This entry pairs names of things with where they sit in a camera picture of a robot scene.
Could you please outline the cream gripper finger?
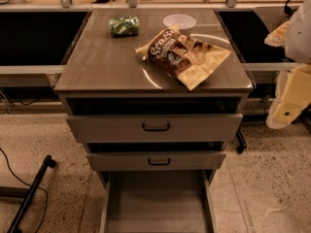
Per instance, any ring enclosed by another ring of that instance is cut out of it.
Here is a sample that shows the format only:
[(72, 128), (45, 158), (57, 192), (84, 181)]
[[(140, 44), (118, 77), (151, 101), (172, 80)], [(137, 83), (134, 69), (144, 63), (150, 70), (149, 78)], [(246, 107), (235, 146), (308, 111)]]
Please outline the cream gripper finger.
[(264, 42), (271, 47), (283, 47), (286, 43), (286, 32), (288, 27), (288, 22), (284, 22), (275, 30), (273, 30), (264, 39)]
[(311, 104), (311, 65), (298, 64), (281, 71), (276, 81), (275, 99), (266, 119), (271, 129), (282, 129), (297, 119)]

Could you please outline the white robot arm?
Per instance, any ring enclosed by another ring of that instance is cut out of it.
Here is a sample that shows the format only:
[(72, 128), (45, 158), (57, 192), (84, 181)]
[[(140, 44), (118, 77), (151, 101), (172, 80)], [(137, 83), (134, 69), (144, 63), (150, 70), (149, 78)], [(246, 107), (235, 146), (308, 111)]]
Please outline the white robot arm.
[(285, 56), (296, 62), (291, 71), (279, 73), (276, 98), (266, 119), (269, 128), (282, 129), (311, 104), (311, 0), (305, 0), (264, 42), (271, 47), (284, 47)]

